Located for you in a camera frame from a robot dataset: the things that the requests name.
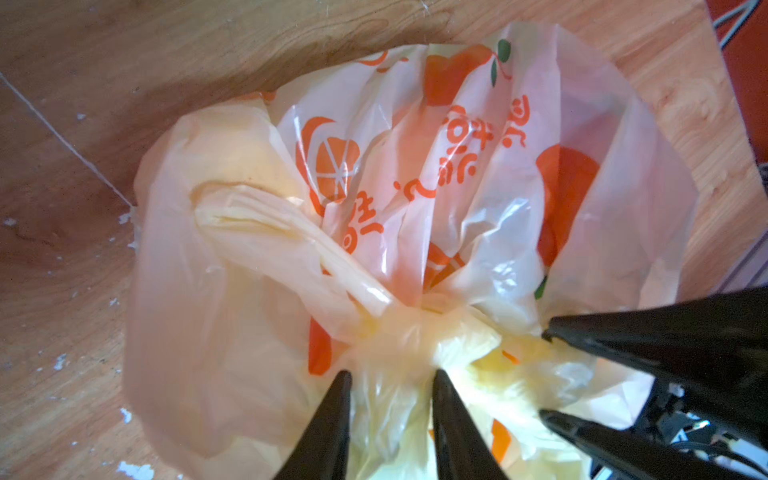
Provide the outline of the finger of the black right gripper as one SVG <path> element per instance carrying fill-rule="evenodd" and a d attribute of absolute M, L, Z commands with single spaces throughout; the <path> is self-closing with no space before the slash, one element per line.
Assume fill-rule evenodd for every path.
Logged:
<path fill-rule="evenodd" d="M 767 289 L 669 306 L 554 317 L 543 339 L 682 387 L 693 412 L 767 444 Z"/>
<path fill-rule="evenodd" d="M 745 479 L 740 472 L 685 453 L 683 443 L 661 444 L 639 430 L 615 430 L 556 410 L 539 411 L 551 431 L 623 479 Z"/>

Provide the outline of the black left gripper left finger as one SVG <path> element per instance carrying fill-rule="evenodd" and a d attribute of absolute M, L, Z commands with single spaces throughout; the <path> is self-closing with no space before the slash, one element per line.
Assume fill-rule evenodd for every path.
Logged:
<path fill-rule="evenodd" d="M 352 374 L 340 371 L 274 480 L 346 478 Z"/>

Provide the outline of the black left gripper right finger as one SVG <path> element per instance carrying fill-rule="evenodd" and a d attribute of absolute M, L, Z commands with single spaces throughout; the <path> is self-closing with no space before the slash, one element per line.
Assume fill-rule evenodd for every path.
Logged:
<path fill-rule="evenodd" d="M 507 480 L 446 371 L 436 371 L 432 416 L 440 480 Z"/>

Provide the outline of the orange printed plastic bag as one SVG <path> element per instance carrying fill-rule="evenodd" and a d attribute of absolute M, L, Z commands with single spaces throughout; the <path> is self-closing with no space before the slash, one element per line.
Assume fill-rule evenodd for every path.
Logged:
<path fill-rule="evenodd" d="M 698 192 L 556 25 L 393 48 L 181 117 L 135 178 L 124 391 L 167 464 L 269 479 L 352 374 L 351 479 L 436 475 L 446 371 L 514 479 L 585 479 L 542 408 L 631 426 L 652 380 L 541 333 L 676 297 Z"/>

